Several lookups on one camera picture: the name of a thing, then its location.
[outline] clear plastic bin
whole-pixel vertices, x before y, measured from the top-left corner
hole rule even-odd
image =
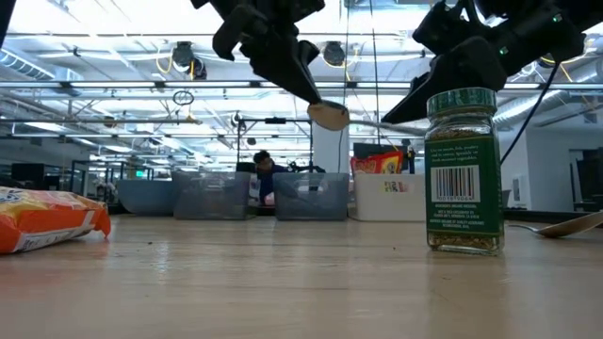
[[[348,185],[345,173],[275,173],[274,206],[279,220],[345,220]]]
[[[178,219],[236,219],[249,215],[251,174],[246,172],[174,172]]]

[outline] chip bag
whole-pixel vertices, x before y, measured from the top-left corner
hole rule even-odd
[[[402,152],[389,152],[372,155],[366,159],[353,157],[350,161],[351,172],[356,173],[402,173]]]
[[[0,186],[0,253],[36,250],[101,231],[111,232],[103,203],[70,192]]]

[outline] table surface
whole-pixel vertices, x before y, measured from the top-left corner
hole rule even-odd
[[[0,257],[6,338],[596,338],[603,230],[507,229],[498,258],[422,224],[114,219]]]

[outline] spice jar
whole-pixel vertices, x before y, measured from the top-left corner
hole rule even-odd
[[[498,255],[504,245],[496,93],[455,89],[428,101],[427,241],[433,250]]]

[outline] metal spoon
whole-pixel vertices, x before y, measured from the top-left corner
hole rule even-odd
[[[511,227],[520,227],[530,230],[541,236],[556,238],[586,232],[597,226],[603,225],[603,212],[592,213],[591,215],[575,218],[556,225],[546,226],[544,228],[536,228],[528,225],[510,224]]]

